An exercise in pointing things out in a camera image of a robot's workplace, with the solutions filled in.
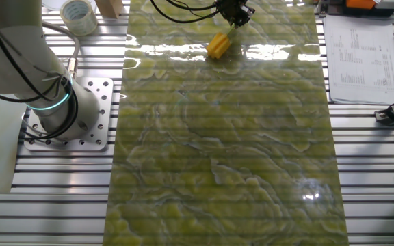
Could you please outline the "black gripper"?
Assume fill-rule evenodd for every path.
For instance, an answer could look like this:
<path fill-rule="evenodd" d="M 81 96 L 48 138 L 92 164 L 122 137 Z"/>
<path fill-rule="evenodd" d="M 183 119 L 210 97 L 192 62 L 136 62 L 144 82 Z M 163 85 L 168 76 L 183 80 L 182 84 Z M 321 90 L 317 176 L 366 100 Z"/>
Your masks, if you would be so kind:
<path fill-rule="evenodd" d="M 217 0 L 215 6 L 220 11 L 222 17 L 235 28 L 244 26 L 250 17 L 255 13 L 255 9 L 247 6 L 248 0 Z"/>

